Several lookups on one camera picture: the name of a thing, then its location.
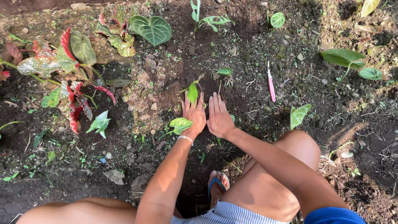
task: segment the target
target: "left hand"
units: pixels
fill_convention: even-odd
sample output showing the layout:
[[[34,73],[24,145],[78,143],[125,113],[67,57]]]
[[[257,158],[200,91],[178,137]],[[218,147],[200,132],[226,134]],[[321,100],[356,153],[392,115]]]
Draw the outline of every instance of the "left hand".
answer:
[[[182,117],[193,121],[193,124],[192,127],[181,132],[181,135],[194,140],[196,136],[203,131],[206,125],[206,114],[203,108],[203,92],[200,93],[199,102],[197,103],[195,100],[194,104],[189,102],[187,95],[188,91],[185,91],[185,102],[181,101]]]

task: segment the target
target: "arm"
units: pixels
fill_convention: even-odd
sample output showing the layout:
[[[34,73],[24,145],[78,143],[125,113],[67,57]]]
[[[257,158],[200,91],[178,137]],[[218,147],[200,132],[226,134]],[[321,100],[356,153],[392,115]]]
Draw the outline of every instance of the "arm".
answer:
[[[251,155],[273,178],[288,188],[296,196],[304,217],[318,208],[347,208],[330,184],[303,162],[236,128],[225,103],[216,93],[209,100],[209,115],[207,126],[210,132]]]
[[[183,117],[193,121],[192,127],[184,130],[181,135],[194,140],[206,125],[206,115],[203,106],[203,93],[199,103],[190,106],[185,92],[185,102],[182,102]],[[138,206],[136,224],[170,223],[176,206],[178,192],[181,188],[185,165],[192,142],[180,138],[158,167]]]

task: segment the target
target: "blue flip-flop strap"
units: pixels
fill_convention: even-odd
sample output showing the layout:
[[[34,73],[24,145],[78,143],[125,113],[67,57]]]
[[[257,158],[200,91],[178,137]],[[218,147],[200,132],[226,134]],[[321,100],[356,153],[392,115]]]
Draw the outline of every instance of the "blue flip-flop strap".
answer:
[[[222,182],[220,181],[220,179],[218,179],[217,177],[214,177],[213,180],[210,181],[210,184],[209,184],[209,191],[207,192],[207,196],[209,197],[209,201],[210,201],[210,202],[211,202],[211,200],[210,200],[210,189],[211,189],[211,186],[213,186],[214,183],[218,183],[218,184],[220,185],[220,187],[221,187],[224,191],[226,191],[226,189],[225,189],[224,185],[222,184]]]

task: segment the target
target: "right hand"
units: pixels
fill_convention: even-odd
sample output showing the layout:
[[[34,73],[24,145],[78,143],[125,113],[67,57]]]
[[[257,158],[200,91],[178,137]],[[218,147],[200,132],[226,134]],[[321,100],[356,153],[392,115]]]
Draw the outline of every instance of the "right hand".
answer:
[[[210,133],[218,138],[226,138],[229,131],[235,129],[231,115],[225,107],[225,102],[221,100],[221,96],[213,93],[209,99],[209,119],[207,127]]]

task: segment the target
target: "pink knife handle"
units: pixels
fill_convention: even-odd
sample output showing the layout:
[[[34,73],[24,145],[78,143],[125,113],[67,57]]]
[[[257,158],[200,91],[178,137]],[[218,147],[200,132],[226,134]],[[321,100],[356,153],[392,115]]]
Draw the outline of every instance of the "pink knife handle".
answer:
[[[269,84],[269,92],[271,93],[271,99],[272,102],[275,102],[275,90],[273,88],[273,84],[272,84],[272,78],[268,79],[268,84]]]

